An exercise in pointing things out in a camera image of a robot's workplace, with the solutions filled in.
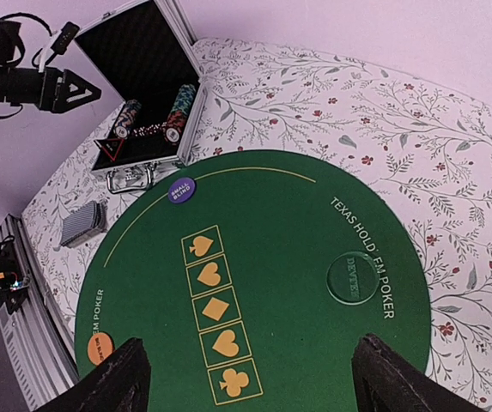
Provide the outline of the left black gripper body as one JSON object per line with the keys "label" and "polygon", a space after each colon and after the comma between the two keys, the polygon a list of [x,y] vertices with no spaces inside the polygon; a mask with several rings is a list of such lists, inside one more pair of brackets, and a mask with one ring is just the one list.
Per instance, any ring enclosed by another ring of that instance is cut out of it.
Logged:
{"label": "left black gripper body", "polygon": [[66,107],[66,71],[46,68],[42,74],[41,91],[37,108],[43,112],[61,114]]}

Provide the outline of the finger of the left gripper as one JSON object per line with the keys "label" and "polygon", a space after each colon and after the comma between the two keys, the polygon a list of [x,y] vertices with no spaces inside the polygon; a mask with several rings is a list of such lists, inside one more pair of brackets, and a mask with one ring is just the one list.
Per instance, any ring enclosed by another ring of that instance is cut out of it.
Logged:
{"label": "finger of the left gripper", "polygon": [[60,84],[60,112],[69,112],[101,97],[101,90],[71,70],[64,70]]}

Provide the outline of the orange big blind button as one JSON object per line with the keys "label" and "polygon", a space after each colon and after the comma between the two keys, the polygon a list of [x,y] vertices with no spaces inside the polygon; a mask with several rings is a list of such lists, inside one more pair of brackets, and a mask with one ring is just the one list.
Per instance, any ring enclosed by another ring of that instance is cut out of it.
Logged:
{"label": "orange big blind button", "polygon": [[106,332],[94,333],[88,340],[88,359],[95,366],[102,363],[113,352],[113,340]]}

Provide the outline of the blue poker chip stack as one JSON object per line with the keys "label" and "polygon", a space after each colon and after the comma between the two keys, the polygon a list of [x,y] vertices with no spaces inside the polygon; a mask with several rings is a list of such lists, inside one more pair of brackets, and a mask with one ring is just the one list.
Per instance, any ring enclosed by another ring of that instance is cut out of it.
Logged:
{"label": "blue poker chip stack", "polygon": [[141,108],[142,104],[138,100],[127,100],[124,103],[112,127],[116,137],[122,139],[129,137]]}

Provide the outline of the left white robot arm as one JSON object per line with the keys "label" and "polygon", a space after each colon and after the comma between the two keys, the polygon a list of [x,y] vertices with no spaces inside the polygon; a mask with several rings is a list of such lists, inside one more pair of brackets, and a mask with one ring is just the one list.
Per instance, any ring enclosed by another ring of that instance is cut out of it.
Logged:
{"label": "left white robot arm", "polygon": [[[38,22],[49,34],[49,41],[34,54],[31,68],[19,66],[26,55],[19,18]],[[68,21],[54,33],[44,20],[29,13],[0,17],[0,120],[14,117],[25,105],[62,114],[101,97],[101,90],[78,74],[49,65],[66,53],[79,30]]]}

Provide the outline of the purple small blind button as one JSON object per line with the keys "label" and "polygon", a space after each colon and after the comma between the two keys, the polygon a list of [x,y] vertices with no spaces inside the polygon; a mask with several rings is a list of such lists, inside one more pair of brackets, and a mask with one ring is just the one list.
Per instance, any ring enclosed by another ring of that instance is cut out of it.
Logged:
{"label": "purple small blind button", "polygon": [[181,204],[189,201],[195,194],[196,181],[190,177],[176,179],[168,190],[168,199],[173,204]]}

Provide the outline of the blue playing card deck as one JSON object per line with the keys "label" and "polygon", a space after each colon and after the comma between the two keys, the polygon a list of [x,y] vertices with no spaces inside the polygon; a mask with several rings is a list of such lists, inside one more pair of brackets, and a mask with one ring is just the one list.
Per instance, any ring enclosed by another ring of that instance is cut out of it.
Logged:
{"label": "blue playing card deck", "polygon": [[106,205],[90,201],[63,219],[60,245],[75,247],[106,230]]}

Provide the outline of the aluminium poker chip case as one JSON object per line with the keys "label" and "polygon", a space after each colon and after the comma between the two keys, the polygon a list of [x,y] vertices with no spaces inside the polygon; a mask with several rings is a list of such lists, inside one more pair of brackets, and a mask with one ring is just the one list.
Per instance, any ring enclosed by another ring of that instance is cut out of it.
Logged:
{"label": "aluminium poker chip case", "polygon": [[122,139],[112,127],[97,140],[99,155],[92,173],[112,194],[146,191],[165,172],[185,167],[204,103],[207,85],[192,47],[196,36],[176,1],[131,1],[85,27],[76,42],[118,92],[123,102],[142,104],[133,130],[167,122],[179,88],[193,84],[196,97],[180,142],[165,134]]}

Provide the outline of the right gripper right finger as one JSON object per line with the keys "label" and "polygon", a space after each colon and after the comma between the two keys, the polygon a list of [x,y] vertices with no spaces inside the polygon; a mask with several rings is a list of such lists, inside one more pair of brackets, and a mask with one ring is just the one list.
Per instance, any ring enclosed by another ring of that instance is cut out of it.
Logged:
{"label": "right gripper right finger", "polygon": [[375,334],[362,337],[351,359],[360,411],[469,412],[479,408],[435,383]]}

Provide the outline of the red black poker chip stack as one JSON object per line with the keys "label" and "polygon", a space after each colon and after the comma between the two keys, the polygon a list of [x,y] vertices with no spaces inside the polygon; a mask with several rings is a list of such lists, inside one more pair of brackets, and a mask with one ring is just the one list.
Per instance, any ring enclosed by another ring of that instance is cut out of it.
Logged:
{"label": "red black poker chip stack", "polygon": [[187,116],[182,111],[169,114],[165,127],[165,139],[172,145],[177,145],[185,128]]}

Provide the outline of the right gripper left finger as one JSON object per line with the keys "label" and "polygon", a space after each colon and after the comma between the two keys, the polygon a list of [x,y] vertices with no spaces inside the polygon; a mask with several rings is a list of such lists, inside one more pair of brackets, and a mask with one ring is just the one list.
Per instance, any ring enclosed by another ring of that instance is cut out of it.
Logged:
{"label": "right gripper left finger", "polygon": [[42,412],[146,411],[151,365],[143,340],[133,337]]}

